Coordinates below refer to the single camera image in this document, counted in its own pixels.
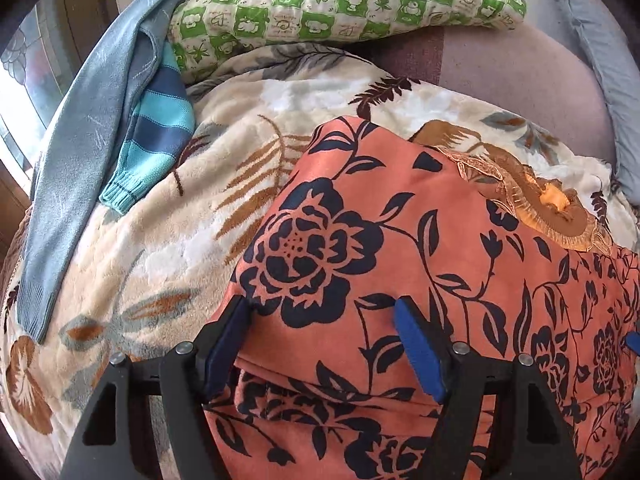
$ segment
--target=beige fleece blanket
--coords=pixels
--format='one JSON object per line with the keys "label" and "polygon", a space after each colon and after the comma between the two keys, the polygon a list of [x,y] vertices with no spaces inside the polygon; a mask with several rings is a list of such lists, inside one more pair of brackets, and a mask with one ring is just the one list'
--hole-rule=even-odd
{"label": "beige fleece blanket", "polygon": [[[6,417],[43,478],[56,478],[82,407],[111,353],[159,356],[192,339],[217,307],[238,256],[316,126],[359,115],[409,139],[425,123],[462,128],[436,144],[482,153],[491,143],[538,176],[558,178],[635,248],[628,203],[610,169],[575,156],[535,124],[443,88],[394,79],[315,44],[235,57],[190,89],[197,129],[174,170],[123,217],[97,204],[66,273],[46,340],[16,323],[21,262],[2,291],[0,386]],[[159,404],[154,402],[157,415]],[[165,479],[178,478],[154,418]]]}

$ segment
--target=ribbed sweater cuff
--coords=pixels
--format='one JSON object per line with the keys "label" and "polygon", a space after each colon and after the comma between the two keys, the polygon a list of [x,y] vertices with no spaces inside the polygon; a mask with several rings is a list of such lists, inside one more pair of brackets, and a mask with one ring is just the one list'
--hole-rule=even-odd
{"label": "ribbed sweater cuff", "polygon": [[45,294],[40,283],[20,283],[20,294],[16,306],[18,323],[38,344],[42,344],[47,333],[55,294]]}
{"label": "ribbed sweater cuff", "polygon": [[100,193],[100,202],[124,215],[149,187],[148,181],[127,171],[116,170]]}

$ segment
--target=blue gripper pad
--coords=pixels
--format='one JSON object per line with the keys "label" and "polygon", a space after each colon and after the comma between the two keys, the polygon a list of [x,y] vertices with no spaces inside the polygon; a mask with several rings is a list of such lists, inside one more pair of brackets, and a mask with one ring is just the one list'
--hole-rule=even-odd
{"label": "blue gripper pad", "polygon": [[403,298],[397,300],[394,307],[394,324],[422,390],[437,403],[442,404],[446,400],[447,389],[442,380],[440,359],[434,345],[418,326],[411,308]]}
{"label": "blue gripper pad", "polygon": [[625,344],[637,355],[640,355],[640,334],[629,332],[625,337]]}
{"label": "blue gripper pad", "polygon": [[[224,322],[223,316],[218,322]],[[229,371],[238,357],[250,324],[251,307],[246,298],[241,298],[226,321],[217,344],[207,356],[203,391],[206,399],[212,399],[225,389]]]}

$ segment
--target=light blue pillow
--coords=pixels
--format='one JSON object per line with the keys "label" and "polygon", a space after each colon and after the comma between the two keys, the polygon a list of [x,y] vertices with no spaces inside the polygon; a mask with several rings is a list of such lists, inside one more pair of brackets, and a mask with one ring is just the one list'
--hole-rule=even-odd
{"label": "light blue pillow", "polygon": [[640,72],[626,37],[593,0],[555,1],[602,88],[616,137],[616,178],[629,202],[640,205]]}

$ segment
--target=green checkered pillow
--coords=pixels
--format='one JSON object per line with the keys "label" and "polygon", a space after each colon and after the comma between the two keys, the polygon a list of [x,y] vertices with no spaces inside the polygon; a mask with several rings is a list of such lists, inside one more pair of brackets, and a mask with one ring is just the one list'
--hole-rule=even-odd
{"label": "green checkered pillow", "polygon": [[351,43],[426,25],[513,28],[526,10],[524,0],[186,0],[169,40],[190,83],[265,44]]}

